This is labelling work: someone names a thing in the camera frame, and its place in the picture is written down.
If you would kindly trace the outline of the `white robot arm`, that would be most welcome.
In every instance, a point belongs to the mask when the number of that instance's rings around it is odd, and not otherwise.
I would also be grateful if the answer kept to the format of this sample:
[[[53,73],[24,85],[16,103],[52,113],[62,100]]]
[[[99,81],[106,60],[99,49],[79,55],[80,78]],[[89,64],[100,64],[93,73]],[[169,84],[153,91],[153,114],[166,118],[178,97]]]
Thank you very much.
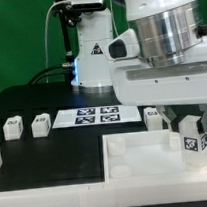
[[[114,90],[127,106],[154,106],[172,130],[174,109],[195,104],[195,124],[207,132],[207,25],[199,0],[118,0],[128,29],[110,35],[112,12],[103,0],[65,0],[77,26],[79,53],[72,86],[85,93]]]

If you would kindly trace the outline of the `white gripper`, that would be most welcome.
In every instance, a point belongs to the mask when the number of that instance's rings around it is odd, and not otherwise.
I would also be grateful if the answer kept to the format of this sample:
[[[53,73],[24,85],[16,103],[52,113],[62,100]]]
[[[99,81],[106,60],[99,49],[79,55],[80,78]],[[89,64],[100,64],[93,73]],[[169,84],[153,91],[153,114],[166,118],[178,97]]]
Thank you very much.
[[[207,103],[207,43],[184,53],[184,64],[149,68],[139,59],[118,61],[111,66],[113,88],[121,104],[157,106],[157,112],[172,131],[177,117],[169,106]],[[201,124],[207,133],[207,104],[199,106]]]

